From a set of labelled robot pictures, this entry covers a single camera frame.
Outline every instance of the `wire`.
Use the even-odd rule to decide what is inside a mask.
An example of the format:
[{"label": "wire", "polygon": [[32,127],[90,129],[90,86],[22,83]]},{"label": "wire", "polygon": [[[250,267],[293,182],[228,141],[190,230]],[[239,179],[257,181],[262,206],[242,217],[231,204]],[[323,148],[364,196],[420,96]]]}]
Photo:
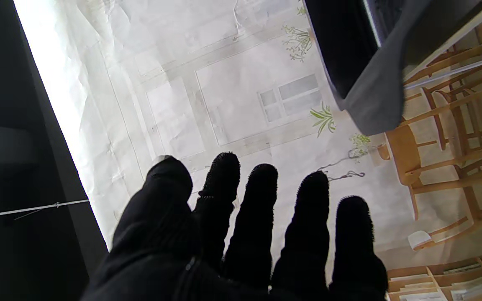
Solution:
[{"label": "wire", "polygon": [[39,211],[39,210],[42,210],[42,209],[46,209],[46,208],[53,208],[53,207],[57,207],[59,208],[59,206],[67,206],[69,204],[79,204],[79,203],[84,203],[84,202],[88,202],[88,200],[80,200],[80,201],[73,201],[73,202],[66,202],[66,203],[59,203],[59,202],[56,202],[55,204],[49,204],[49,205],[46,205],[46,206],[40,206],[40,207],[32,207],[32,208],[25,208],[25,209],[18,209],[18,210],[11,210],[11,211],[5,211],[5,212],[0,212],[0,215],[7,215],[7,214],[14,214],[14,213],[20,213],[20,212],[27,212],[27,211]]}]

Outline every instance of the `window pane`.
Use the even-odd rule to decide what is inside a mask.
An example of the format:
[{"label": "window pane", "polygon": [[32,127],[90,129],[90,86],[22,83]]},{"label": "window pane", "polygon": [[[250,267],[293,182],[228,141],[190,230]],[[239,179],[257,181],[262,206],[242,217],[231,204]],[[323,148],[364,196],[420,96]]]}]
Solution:
[{"label": "window pane", "polygon": [[308,95],[304,95],[303,97],[287,101],[284,103],[285,113],[288,116],[291,116],[299,112],[308,111],[310,108],[321,105],[321,99],[323,99],[321,93],[315,91]]},{"label": "window pane", "polygon": [[281,118],[280,110],[278,107],[270,107],[265,109],[265,115],[267,115],[267,120],[273,122],[274,120],[279,120]]},{"label": "window pane", "polygon": [[285,100],[317,87],[317,79],[315,78],[315,75],[312,74],[310,76],[297,79],[294,82],[290,82],[289,84],[285,84],[279,87],[278,90],[280,91],[280,96],[282,99]]},{"label": "window pane", "polygon": [[262,94],[260,94],[260,96],[262,97],[262,103],[264,103],[264,107],[276,102],[273,90],[263,92]]}]

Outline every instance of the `gray fabric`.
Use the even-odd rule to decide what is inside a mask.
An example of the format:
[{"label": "gray fabric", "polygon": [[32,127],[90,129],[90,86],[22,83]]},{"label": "gray fabric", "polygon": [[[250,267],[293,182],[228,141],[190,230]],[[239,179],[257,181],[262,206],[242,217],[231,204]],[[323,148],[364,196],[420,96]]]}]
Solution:
[{"label": "gray fabric", "polygon": [[393,130],[403,114],[403,57],[411,29],[432,0],[407,2],[396,27],[345,99],[337,99],[364,135]]}]

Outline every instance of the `book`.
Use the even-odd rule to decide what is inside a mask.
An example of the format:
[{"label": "book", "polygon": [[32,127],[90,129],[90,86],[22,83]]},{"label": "book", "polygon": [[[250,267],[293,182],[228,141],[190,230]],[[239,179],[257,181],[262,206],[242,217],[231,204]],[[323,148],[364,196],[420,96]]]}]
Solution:
[{"label": "book", "polygon": [[420,275],[410,275],[410,276],[393,277],[393,278],[390,278],[390,281],[417,279],[417,278],[424,278],[424,277],[428,277],[428,276],[429,276],[429,275],[427,275],[427,274],[420,274]]}]

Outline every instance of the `fingertip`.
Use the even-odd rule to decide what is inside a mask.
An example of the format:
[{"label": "fingertip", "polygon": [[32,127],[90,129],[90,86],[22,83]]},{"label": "fingertip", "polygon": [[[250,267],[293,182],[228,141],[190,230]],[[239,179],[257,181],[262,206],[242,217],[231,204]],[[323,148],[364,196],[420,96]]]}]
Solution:
[{"label": "fingertip", "polygon": [[157,163],[152,166],[146,175],[145,186],[154,181],[160,181],[162,179],[169,179],[178,184],[178,189],[182,188],[184,194],[191,194],[193,190],[193,181],[189,170],[184,166],[184,164],[174,158],[173,156],[158,156],[156,158]]}]

